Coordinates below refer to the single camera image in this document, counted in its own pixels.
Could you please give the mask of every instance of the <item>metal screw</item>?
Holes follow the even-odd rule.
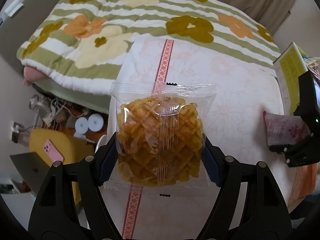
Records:
[[[258,162],[258,165],[262,168],[265,168],[267,166],[265,162]]]
[[[228,163],[231,163],[231,162],[233,162],[235,159],[232,157],[232,156],[226,156],[226,161],[228,162]]]
[[[85,158],[85,161],[86,162],[90,162],[94,159],[94,157],[92,155],[88,155],[86,158]]]
[[[54,166],[54,167],[58,167],[58,166],[60,166],[60,164],[61,164],[61,161],[55,161],[55,162],[53,163],[53,166]]]

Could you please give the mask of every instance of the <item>yellow stool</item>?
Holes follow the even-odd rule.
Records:
[[[44,143],[50,140],[64,158],[63,164],[76,163],[87,155],[93,155],[93,145],[85,140],[49,129],[34,129],[29,138],[29,152],[36,152],[49,166],[53,161],[44,151]],[[72,182],[73,197],[77,205],[81,201],[79,186]]]

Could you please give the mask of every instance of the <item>clear plastic wrapper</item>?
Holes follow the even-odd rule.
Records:
[[[201,158],[215,85],[114,82],[111,93],[118,162],[106,186],[182,195],[209,187]]]

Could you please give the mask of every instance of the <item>flower center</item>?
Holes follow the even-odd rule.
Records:
[[[196,26],[193,25],[192,23],[189,23],[188,26],[187,26],[188,29],[189,29],[189,28],[195,28],[195,27],[196,27]]]
[[[107,39],[105,37],[101,37],[101,38],[96,38],[94,40],[94,43],[96,44],[96,47],[100,47],[102,46],[103,44],[106,44],[107,43]]]

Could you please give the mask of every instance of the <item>electrical outlet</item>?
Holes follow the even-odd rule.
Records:
[[[13,141],[14,143],[18,143],[20,129],[24,129],[24,126],[17,122],[12,122],[10,138],[11,138],[11,141]]]

